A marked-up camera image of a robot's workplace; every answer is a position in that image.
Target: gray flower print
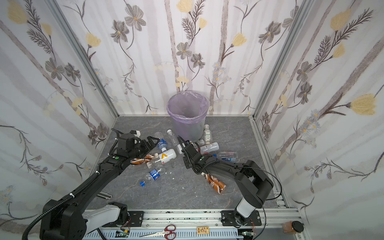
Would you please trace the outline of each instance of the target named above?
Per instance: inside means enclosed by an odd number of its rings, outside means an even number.
[[[65,66],[65,72],[67,73],[68,77],[72,77],[73,81],[76,82],[76,77],[80,78],[80,71],[75,70],[72,64],[68,63],[68,65]]]
[[[289,28],[292,25],[298,10],[299,10],[299,6],[295,6],[295,8],[291,10],[291,17],[286,18],[283,21],[283,25],[282,25],[283,28]]]
[[[97,133],[99,134],[100,137],[105,137],[105,135],[107,134],[107,127],[105,127],[102,122],[97,127]]]
[[[126,34],[129,34],[129,30],[125,25],[125,22],[113,20],[112,29],[115,30],[115,33],[111,33],[113,41],[118,43],[121,38],[124,42],[128,42]]]
[[[203,59],[203,57],[201,57],[201,54],[193,54],[192,57],[191,57],[191,61],[193,62],[193,67],[197,67],[197,65],[200,67],[200,68],[203,68],[205,63],[202,62],[201,60]]]
[[[57,66],[56,61],[53,58],[49,58],[49,61],[45,62],[45,69],[51,73],[51,78],[61,80],[63,77],[61,76],[64,73],[63,66]]]
[[[185,43],[179,43],[177,45],[177,49],[179,50],[176,55],[180,56],[181,59],[185,59],[185,57],[190,57],[192,56],[192,52],[188,50],[189,45],[187,42]]]
[[[92,142],[92,145],[96,143],[97,134],[95,130],[91,130],[88,135],[88,139]]]
[[[306,82],[308,79],[307,73],[310,72],[312,64],[309,64],[308,61],[305,61],[301,64],[301,69],[297,70],[297,81]]]
[[[136,5],[131,7],[131,5],[127,4],[125,11],[130,15],[130,17],[125,17],[125,21],[128,26],[135,25],[137,31],[141,31],[141,26],[146,26],[147,23],[141,19],[144,15],[143,11]]]
[[[263,133],[266,139],[269,138],[269,134],[271,134],[271,132],[272,132],[271,127],[268,124],[266,124],[263,130]]]
[[[263,43],[265,40],[271,43],[273,37],[280,33],[280,26],[281,23],[275,23],[274,21],[272,21],[266,28],[266,33],[259,35],[259,43]]]
[[[303,84],[301,87],[301,92],[297,95],[298,98],[301,98],[301,104],[305,104],[308,102],[308,94],[311,94],[312,85],[310,85],[308,82]]]

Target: small white bottle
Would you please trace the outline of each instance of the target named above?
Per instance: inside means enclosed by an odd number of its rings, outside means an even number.
[[[202,146],[200,148],[200,153],[204,154],[205,152],[213,152],[218,150],[218,143],[214,142],[209,145]]]
[[[200,140],[198,140],[197,141],[197,144],[199,145],[199,147],[201,148],[203,145],[204,145],[204,140],[203,139],[200,139]],[[194,142],[192,142],[192,145],[194,146],[194,148],[196,149],[196,151],[198,150],[198,147],[197,147],[197,145],[194,143]],[[178,144],[177,145],[177,149],[178,149],[178,151],[179,151],[179,154],[183,154],[183,152],[182,152],[182,147],[181,147],[181,145],[180,144]]]
[[[177,140],[177,136],[170,129],[167,131],[167,133],[169,135],[170,141],[176,147],[179,144],[179,141]]]
[[[211,130],[209,130],[208,124],[204,125],[203,137],[205,144],[210,144],[212,142],[212,133]]]

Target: crushed plastic bottle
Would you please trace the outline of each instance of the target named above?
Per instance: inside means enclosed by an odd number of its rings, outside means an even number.
[[[151,182],[157,180],[160,176],[165,173],[166,169],[163,167],[158,167],[157,169],[153,168],[149,173],[147,173],[144,178],[140,181],[140,186],[145,186]]]

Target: metal bracket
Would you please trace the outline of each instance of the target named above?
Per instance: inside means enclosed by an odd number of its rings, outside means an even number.
[[[129,211],[128,215],[131,217],[129,222],[130,227],[141,227],[144,215],[143,211]]]
[[[262,221],[260,219],[260,214],[259,214],[259,211],[257,211],[257,210],[255,210],[251,213],[251,215],[249,216],[249,219],[252,219],[253,224],[255,226],[261,226],[262,225]],[[223,223],[224,227],[228,227],[228,226],[238,227],[238,223],[235,220],[235,215],[233,214],[233,211],[226,211],[226,210],[221,211],[221,222]],[[252,226],[252,222],[249,221],[244,226]]]

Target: trash can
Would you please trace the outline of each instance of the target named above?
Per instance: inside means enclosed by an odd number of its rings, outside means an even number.
[[[175,134],[184,140],[199,140],[203,136],[208,107],[209,100],[195,92],[185,91],[172,96],[167,112],[172,118]]]

